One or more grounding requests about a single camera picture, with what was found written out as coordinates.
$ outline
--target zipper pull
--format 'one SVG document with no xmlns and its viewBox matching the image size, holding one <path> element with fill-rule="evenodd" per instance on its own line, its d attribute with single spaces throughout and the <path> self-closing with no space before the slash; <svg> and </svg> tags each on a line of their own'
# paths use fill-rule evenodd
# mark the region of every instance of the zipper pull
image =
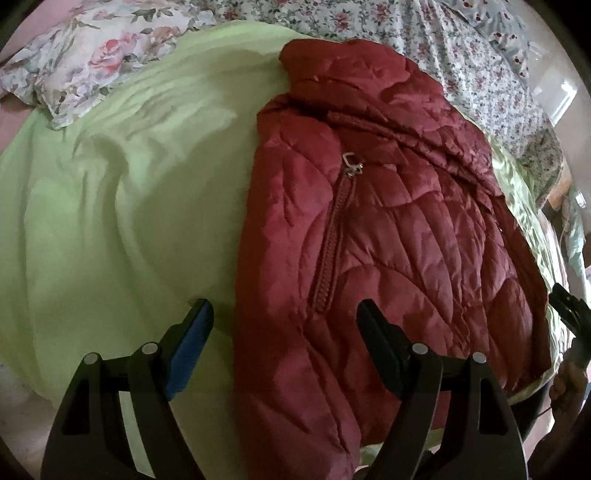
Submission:
<svg viewBox="0 0 591 480">
<path fill-rule="evenodd" d="M 347 175 L 350 179 L 363 173 L 362 163 L 351 164 L 347 161 L 347 157 L 352 157 L 354 155 L 355 153 L 353 152 L 343 153 L 343 162 L 345 162 L 345 175 Z"/>
</svg>

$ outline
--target floral pillowcase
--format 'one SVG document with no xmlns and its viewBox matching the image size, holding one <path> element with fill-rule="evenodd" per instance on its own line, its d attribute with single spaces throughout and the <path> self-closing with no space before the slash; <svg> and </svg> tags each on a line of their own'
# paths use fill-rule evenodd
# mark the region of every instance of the floral pillowcase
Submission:
<svg viewBox="0 0 591 480">
<path fill-rule="evenodd" d="M 174 0 L 86 1 L 72 14 L 0 69 L 0 92 L 47 108 L 54 129 L 70 125 L 114 86 L 173 51 L 187 30 L 215 24 L 211 12 L 195 18 Z"/>
<path fill-rule="evenodd" d="M 507 59 L 522 82 L 530 76 L 530 41 L 523 20 L 509 0 L 440 0 L 461 15 Z"/>
</svg>

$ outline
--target floral bedspread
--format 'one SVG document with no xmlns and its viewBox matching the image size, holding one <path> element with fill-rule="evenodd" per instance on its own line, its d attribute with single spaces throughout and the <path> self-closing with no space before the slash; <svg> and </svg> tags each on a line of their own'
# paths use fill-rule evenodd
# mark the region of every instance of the floral bedspread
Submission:
<svg viewBox="0 0 591 480">
<path fill-rule="evenodd" d="M 545 201 L 564 155 L 550 120 L 488 40 L 438 0 L 190 0 L 222 21 L 257 20 L 328 40 L 384 43 L 439 81 L 447 99 L 530 172 Z"/>
</svg>

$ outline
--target quilted jacket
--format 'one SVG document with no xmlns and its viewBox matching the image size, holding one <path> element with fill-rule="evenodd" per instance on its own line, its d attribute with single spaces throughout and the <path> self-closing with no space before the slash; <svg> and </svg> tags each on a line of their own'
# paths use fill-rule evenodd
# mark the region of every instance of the quilted jacket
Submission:
<svg viewBox="0 0 591 480">
<path fill-rule="evenodd" d="M 361 300 L 440 355 L 485 353 L 510 395 L 550 367 L 547 290 L 489 145 L 435 80 L 363 40 L 280 60 L 291 89 L 258 115 L 239 252 L 236 416 L 252 480 L 351 479 L 400 406 Z"/>
</svg>

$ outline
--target jacket zipper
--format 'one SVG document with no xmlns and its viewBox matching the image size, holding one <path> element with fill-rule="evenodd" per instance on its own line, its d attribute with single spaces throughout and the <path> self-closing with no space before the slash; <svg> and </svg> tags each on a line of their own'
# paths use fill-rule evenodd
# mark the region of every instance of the jacket zipper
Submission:
<svg viewBox="0 0 591 480">
<path fill-rule="evenodd" d="M 337 180 L 335 199 L 331 208 L 329 224 L 321 250 L 320 269 L 314 289 L 313 307 L 317 312 L 325 312 L 330 304 L 335 289 L 335 269 L 342 241 L 342 216 L 355 191 L 357 176 L 363 173 L 363 164 L 352 164 L 347 157 L 353 153 L 343 154 L 345 167 Z"/>
</svg>

